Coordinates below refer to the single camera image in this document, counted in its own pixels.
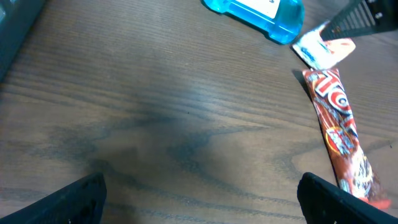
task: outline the white sticker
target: white sticker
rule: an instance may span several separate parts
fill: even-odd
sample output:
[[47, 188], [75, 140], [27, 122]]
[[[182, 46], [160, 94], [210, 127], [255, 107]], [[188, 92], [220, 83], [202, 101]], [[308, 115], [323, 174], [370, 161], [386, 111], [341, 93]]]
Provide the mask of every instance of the white sticker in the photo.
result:
[[275, 18], [280, 0], [236, 0], [271, 19]]

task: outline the red packaging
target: red packaging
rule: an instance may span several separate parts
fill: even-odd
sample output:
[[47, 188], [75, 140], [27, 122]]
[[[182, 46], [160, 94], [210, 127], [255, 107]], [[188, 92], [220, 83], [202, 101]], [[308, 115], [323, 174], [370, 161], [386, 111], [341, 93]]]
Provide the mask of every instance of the red packaging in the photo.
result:
[[359, 145], [353, 112], [337, 68], [303, 71], [339, 187], [375, 206], [391, 201]]

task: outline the black device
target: black device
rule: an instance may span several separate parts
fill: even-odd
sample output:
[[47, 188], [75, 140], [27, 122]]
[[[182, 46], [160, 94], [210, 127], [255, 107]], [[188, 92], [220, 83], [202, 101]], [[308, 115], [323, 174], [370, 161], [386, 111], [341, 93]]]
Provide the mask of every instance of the black device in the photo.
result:
[[0, 80], [44, 3], [45, 0], [0, 0]]
[[398, 218], [309, 172], [298, 185], [297, 198], [308, 224], [398, 223]]
[[0, 219], [0, 224], [99, 224], [105, 198], [103, 174], [95, 173]]
[[321, 32], [323, 40], [398, 29], [397, 0], [351, 0]]

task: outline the wooden table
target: wooden table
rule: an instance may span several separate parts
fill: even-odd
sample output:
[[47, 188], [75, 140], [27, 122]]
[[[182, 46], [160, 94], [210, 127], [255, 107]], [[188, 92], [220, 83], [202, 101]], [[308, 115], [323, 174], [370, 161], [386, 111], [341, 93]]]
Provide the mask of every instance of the wooden table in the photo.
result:
[[[306, 32], [344, 2], [304, 5]], [[338, 66], [392, 214], [397, 37]], [[301, 175], [335, 183], [304, 68], [200, 0], [49, 0], [1, 87], [0, 217], [101, 171], [103, 223], [304, 223]]]

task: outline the torn wrapper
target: torn wrapper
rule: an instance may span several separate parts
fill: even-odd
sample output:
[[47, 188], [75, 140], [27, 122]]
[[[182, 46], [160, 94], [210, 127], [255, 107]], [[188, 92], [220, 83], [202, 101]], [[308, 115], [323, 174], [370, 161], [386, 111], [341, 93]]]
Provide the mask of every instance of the torn wrapper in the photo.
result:
[[353, 111], [339, 71], [337, 68], [304, 70], [303, 77], [321, 124], [338, 185], [376, 208], [388, 208], [391, 201], [359, 145]]
[[323, 41], [320, 32], [329, 23], [303, 35], [292, 47], [311, 68], [315, 70], [328, 69], [347, 57], [355, 44], [350, 38]]

